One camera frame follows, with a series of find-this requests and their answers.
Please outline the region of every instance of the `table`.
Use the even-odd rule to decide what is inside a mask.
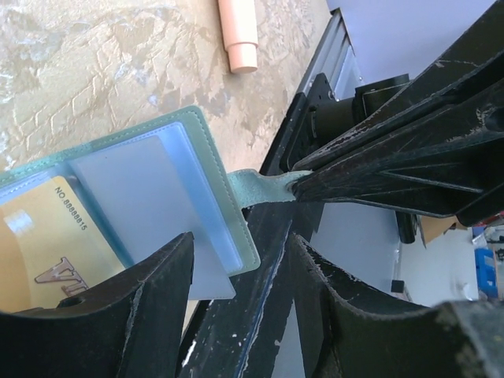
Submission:
[[[228,171],[258,169],[330,14],[325,0],[257,0],[256,10],[259,70],[234,76],[217,0],[3,2],[0,169],[190,104]]]

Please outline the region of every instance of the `lip balm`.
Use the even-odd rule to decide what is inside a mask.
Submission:
[[[258,26],[254,0],[219,0],[224,48],[232,73],[258,69]]]

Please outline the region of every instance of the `cardboard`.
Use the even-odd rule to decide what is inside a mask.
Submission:
[[[421,217],[421,227],[424,235],[425,244],[430,243],[438,236],[444,234],[450,228],[455,227],[458,230],[466,230],[467,227],[458,222],[457,217],[432,218]]]

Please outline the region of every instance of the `gold card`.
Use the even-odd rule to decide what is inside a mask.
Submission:
[[[64,177],[0,205],[0,310],[54,308],[123,270]]]

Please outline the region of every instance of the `stitching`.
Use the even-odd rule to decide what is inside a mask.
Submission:
[[[19,187],[15,187],[14,189],[11,189],[10,191],[7,191],[6,193],[2,193],[0,195],[0,198],[4,198],[7,195],[11,195],[12,193],[16,193],[20,189],[22,189],[24,187],[27,187],[28,185],[30,185],[31,183],[34,183],[35,181],[40,181],[40,177],[34,177],[33,179],[28,180],[27,182],[21,184]]]
[[[217,170],[219,171],[219,176],[220,176],[220,181],[222,182],[222,184],[224,185],[224,189],[226,190],[226,195],[228,195],[228,199],[229,199],[229,202],[232,204],[232,208],[233,210],[235,211],[235,215],[238,217],[239,219],[239,225],[242,229],[242,233],[243,235],[245,236],[245,239],[246,239],[246,242],[248,243],[249,245],[249,248],[251,248],[252,251],[255,250],[254,248],[254,245],[250,242],[250,239],[248,238],[248,234],[246,233],[246,230],[245,230],[245,227],[243,226],[243,222],[242,222],[242,214],[238,214],[239,212],[239,209],[237,209],[237,205],[236,205],[236,200],[233,200],[233,198],[231,197],[231,194],[229,193],[229,189],[228,189],[228,185],[226,185],[226,180],[224,179],[223,177],[223,173],[222,173],[222,167],[219,166],[219,163],[217,161],[217,158],[215,157],[215,154],[213,153],[213,149],[212,149],[212,144],[209,140],[209,138],[211,138],[211,135],[208,135],[208,130],[206,130],[203,125],[202,125],[202,122],[201,122],[201,118],[200,116],[193,112],[193,111],[189,111],[189,113],[193,113],[196,118],[198,119],[198,123],[199,123],[199,126],[201,127],[201,129],[204,131],[203,134],[205,135],[205,139],[206,139],[206,144],[207,146],[209,147],[209,150],[210,150],[210,153],[212,154],[212,158],[213,158],[213,161],[215,162],[215,165],[217,166]],[[255,256],[254,254],[254,263],[257,261],[257,257]]]
[[[158,122],[155,122],[153,124],[148,124],[148,125],[145,125],[145,126],[138,127],[138,128],[135,128],[135,130],[125,130],[123,132],[118,132],[117,133],[118,135],[116,135],[115,137],[108,138],[106,141],[96,142],[96,144],[94,145],[94,147],[95,148],[96,147],[97,148],[103,147],[106,144],[110,144],[111,142],[113,142],[115,140],[125,138],[125,137],[127,137],[127,136],[129,136],[131,134],[137,133],[137,132],[141,132],[142,130],[145,130],[147,128],[157,127],[158,125],[164,124],[167,120],[171,120],[174,117],[175,117],[175,115],[166,116],[166,117],[161,118]],[[70,154],[74,155],[74,154],[77,154],[79,152],[83,152],[83,151],[86,150],[86,146],[78,146],[78,147],[70,148],[68,150],[63,150],[62,152],[60,152],[60,154],[62,155],[61,157],[63,158],[65,155],[70,155]],[[31,167],[24,169],[24,173],[30,173],[30,172],[33,172],[33,171],[35,171],[37,169],[48,167],[48,166],[53,165],[54,163],[57,163],[59,161],[61,161],[60,158],[55,158],[55,157],[51,158],[51,157],[49,157],[49,159],[47,159],[46,161],[42,161],[42,162],[40,162],[38,164],[34,164]],[[0,179],[0,184],[5,183],[6,181],[11,180],[11,179],[12,179],[11,176],[4,177],[3,179]]]

